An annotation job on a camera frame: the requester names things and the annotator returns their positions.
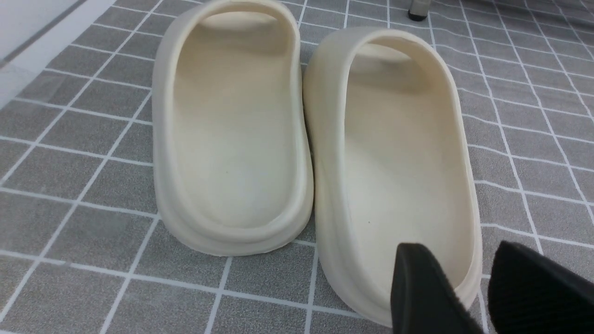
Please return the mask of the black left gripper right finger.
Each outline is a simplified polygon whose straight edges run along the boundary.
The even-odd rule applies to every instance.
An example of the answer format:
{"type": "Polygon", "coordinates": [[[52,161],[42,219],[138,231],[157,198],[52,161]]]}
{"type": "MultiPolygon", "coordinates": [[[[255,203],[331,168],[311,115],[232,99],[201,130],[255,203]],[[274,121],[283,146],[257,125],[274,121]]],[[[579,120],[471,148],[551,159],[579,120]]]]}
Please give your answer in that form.
{"type": "Polygon", "coordinates": [[[499,334],[594,331],[593,283],[520,243],[499,244],[487,296],[499,334]]]}

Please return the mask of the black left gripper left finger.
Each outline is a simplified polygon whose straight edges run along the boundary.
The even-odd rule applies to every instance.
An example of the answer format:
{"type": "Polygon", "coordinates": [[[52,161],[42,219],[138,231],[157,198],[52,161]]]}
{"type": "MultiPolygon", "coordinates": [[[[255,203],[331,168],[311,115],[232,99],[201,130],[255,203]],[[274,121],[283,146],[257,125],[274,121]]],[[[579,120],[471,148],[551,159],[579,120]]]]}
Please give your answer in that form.
{"type": "Polygon", "coordinates": [[[400,243],[390,296],[394,334],[481,334],[439,262],[419,243],[400,243]]]}

